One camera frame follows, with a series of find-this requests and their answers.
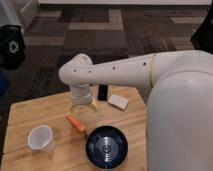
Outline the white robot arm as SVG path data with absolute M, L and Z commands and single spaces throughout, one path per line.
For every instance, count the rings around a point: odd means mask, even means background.
M 149 93 L 147 171 L 213 171 L 213 54 L 181 50 L 94 64 L 80 53 L 58 76 L 74 104 L 90 103 L 91 85 Z

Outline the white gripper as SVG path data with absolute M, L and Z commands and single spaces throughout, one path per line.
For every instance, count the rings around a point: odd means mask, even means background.
M 88 84 L 83 85 L 71 85 L 70 86 L 70 97 L 71 101 L 74 105 L 70 107 L 70 113 L 76 114 L 79 112 L 78 105 L 85 105 L 89 104 L 89 107 L 94 111 L 97 112 L 98 105 L 96 101 L 92 101 L 92 91 Z

